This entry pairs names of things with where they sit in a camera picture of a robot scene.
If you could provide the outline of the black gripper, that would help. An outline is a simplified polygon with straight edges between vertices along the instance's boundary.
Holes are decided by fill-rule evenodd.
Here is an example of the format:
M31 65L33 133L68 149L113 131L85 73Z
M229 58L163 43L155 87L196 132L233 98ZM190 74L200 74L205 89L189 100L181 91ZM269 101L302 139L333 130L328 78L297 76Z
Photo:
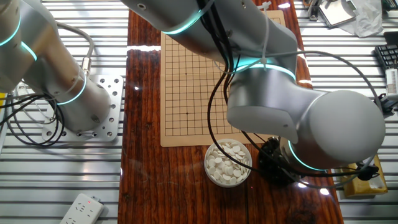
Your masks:
M277 137L272 136L262 145L263 158L265 161L285 162L285 157L280 150L280 141Z

